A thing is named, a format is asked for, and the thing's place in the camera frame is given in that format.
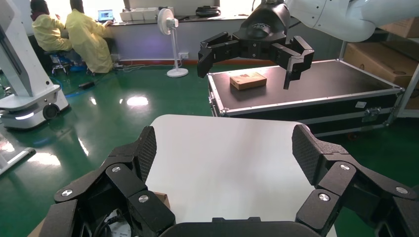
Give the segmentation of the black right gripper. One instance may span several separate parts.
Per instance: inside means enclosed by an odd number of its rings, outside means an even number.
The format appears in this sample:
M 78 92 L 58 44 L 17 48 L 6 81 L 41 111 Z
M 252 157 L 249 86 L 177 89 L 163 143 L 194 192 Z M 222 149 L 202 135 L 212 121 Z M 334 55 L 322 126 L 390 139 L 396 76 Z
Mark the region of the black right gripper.
M 197 74 L 204 78 L 214 63 L 233 58 L 271 60 L 286 70 L 283 89 L 310 69 L 314 49 L 301 37 L 285 44 L 291 15 L 283 1 L 262 1 L 230 35 L 221 32 L 200 43 Z

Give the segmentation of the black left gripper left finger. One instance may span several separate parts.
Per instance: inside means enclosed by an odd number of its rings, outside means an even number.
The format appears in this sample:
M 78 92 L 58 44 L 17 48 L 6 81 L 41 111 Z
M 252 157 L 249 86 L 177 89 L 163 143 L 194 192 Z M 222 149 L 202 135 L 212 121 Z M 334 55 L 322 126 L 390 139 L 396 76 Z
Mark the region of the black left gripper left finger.
M 175 215 L 146 186 L 156 151 L 152 126 L 114 148 L 98 169 L 55 194 L 40 236 L 109 237 L 110 226 L 120 220 L 138 237 L 158 237 L 174 226 Z

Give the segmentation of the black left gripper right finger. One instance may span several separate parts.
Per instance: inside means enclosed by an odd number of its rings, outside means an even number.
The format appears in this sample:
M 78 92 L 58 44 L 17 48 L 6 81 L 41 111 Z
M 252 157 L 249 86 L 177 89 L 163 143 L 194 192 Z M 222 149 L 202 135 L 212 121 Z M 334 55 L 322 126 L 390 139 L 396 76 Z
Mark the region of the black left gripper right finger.
M 338 144 L 317 139 L 304 124 L 293 129 L 292 152 L 314 191 L 295 220 L 324 237 L 342 208 L 356 213 L 377 237 L 416 237 L 414 189 L 361 165 Z

